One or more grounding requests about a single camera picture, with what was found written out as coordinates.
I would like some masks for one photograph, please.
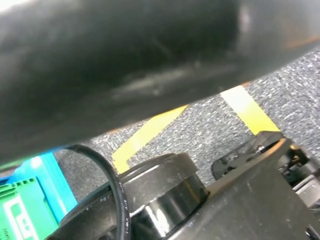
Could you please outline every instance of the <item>green label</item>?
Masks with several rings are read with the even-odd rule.
[[[39,240],[20,195],[18,194],[4,203],[3,208],[14,234],[15,240]],[[11,239],[8,229],[4,229],[2,235],[3,236],[1,236],[1,240]]]

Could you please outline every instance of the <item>black mechanical part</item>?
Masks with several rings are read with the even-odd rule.
[[[208,195],[196,170],[182,153],[148,160],[120,175],[129,205],[131,239],[162,239],[192,216]],[[112,192],[106,183],[80,202],[50,237],[115,240],[116,218]]]
[[[320,224],[278,168],[292,142],[282,138],[207,189],[207,201],[166,240],[310,240]]]
[[[254,80],[319,44],[318,0],[0,9],[0,167]]]
[[[281,132],[262,131],[214,161],[211,172],[215,179],[220,179],[244,163],[249,162],[284,138]],[[292,144],[278,162],[278,168],[292,187],[309,175],[318,175],[320,165],[306,148]]]
[[[233,164],[230,158],[234,168],[207,189],[185,153],[159,156],[122,174],[131,239],[318,240],[320,165],[280,132],[262,132],[250,143],[237,152],[245,150],[248,160]],[[300,171],[309,163],[312,166]],[[292,188],[284,173],[294,166],[304,179]],[[51,237],[115,240],[115,206],[105,184],[68,214]]]
[[[232,170],[249,162],[255,156],[261,154],[268,147],[284,137],[285,136],[281,132],[260,132],[247,142],[215,160],[211,165],[211,172],[216,180],[220,179]]]

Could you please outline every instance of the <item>black cable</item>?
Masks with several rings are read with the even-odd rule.
[[[88,157],[97,164],[106,174],[115,201],[116,239],[130,240],[131,220],[127,196],[124,186],[119,181],[113,167],[101,154],[88,146],[75,144],[66,149]]]

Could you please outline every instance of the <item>yellow tape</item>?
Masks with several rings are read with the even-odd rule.
[[[142,149],[165,127],[177,118],[187,106],[182,106],[171,111],[154,116],[135,132],[112,155],[114,166],[121,174],[129,169],[127,163],[131,157]]]
[[[243,86],[223,91],[220,95],[254,135],[260,131],[279,131]]]

